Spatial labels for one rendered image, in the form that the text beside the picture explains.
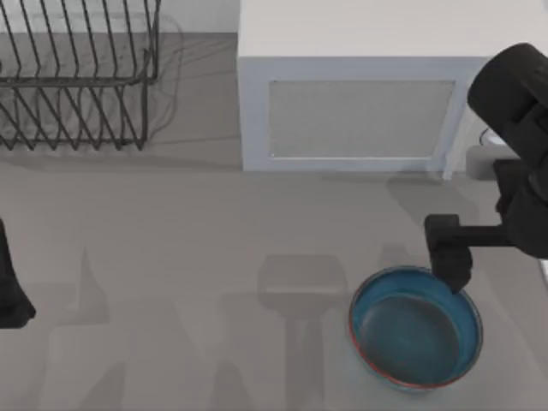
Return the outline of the pale microwave door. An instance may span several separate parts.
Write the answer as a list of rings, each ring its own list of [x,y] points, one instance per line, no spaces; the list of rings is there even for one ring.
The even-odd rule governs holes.
[[[455,57],[239,56],[246,171],[440,171],[472,70]]]

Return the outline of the blue bowl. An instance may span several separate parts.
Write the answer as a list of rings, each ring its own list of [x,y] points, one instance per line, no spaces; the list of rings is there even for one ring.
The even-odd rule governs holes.
[[[484,327],[470,296],[425,267],[399,265],[366,278],[348,306],[348,337],[376,378],[407,392],[443,389],[480,357]]]

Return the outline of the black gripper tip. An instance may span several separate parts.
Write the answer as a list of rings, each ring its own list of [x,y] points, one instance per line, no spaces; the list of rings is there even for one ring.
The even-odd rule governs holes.
[[[0,330],[25,327],[36,309],[15,274],[3,220],[0,218]]]

